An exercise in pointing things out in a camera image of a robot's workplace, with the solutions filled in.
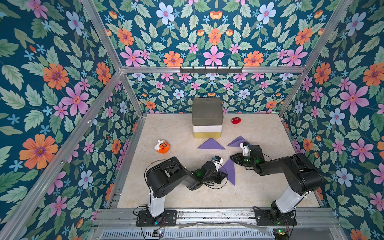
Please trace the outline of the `purple paper square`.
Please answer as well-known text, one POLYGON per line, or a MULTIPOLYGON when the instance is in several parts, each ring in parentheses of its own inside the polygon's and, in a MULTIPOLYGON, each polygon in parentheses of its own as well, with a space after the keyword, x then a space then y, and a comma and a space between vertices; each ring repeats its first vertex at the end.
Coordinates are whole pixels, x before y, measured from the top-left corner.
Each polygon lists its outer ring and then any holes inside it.
POLYGON ((219 144, 215 139, 209 138, 203 144, 201 144, 198 149, 206 150, 225 150, 225 148, 219 144))
POLYGON ((227 145, 227 147, 240 148, 241 147, 240 145, 242 143, 245 143, 245 142, 248 143, 248 141, 245 138, 243 138, 242 136, 238 136, 236 139, 234 139, 232 142, 230 142, 227 145))
POLYGON ((220 172, 227 173, 227 179, 234 186, 236 185, 236 176, 235 176, 235 163, 228 159, 222 167, 219 168, 220 172))

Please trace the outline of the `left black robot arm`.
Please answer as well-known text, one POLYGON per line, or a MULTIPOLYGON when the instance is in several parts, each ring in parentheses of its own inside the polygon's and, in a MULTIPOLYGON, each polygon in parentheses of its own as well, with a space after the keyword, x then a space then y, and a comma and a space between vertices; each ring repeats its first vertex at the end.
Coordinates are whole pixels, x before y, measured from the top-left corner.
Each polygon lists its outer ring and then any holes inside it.
POLYGON ((202 186, 215 189, 218 185, 222 188, 223 181, 228 181, 228 172, 219 156, 205 162, 202 167, 190 171, 182 165, 176 157, 167 160, 155 161, 154 167, 147 167, 144 173, 145 182, 150 190, 150 201, 147 211, 152 218, 158 218, 165 213, 166 195, 179 185, 185 186, 190 191, 196 191, 202 186))

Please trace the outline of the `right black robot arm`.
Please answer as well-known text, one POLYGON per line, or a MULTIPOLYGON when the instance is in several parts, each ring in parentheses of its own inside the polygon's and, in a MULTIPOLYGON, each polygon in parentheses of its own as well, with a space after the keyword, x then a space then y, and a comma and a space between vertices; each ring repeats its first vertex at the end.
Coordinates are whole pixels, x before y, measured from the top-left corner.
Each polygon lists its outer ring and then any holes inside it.
POLYGON ((307 194, 325 184, 323 174, 302 153, 266 161, 259 145, 242 143, 241 148, 241 153, 230 156, 235 164, 250 167, 260 176, 284 174, 286 177, 288 187, 280 198, 271 204, 270 217, 273 221, 285 218, 307 194))

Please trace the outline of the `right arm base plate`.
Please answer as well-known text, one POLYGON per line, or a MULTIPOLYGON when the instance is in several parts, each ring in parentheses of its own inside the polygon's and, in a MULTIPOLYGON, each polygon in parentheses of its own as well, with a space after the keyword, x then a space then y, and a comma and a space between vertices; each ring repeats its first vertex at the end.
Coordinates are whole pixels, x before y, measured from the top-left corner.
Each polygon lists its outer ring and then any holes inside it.
POLYGON ((281 213, 277 208, 268 210, 253 207, 258 226, 296 226, 296 212, 281 213))

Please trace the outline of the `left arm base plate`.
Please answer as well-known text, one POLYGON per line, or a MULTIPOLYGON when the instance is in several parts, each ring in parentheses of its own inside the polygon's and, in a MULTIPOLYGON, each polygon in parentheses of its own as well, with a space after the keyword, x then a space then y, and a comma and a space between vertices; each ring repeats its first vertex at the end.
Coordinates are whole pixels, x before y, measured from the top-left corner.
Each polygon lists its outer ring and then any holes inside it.
POLYGON ((157 217, 152 217, 149 210, 141 210, 138 213, 137 227, 169 227, 175 226, 177 222, 176 210, 165 210, 157 217))

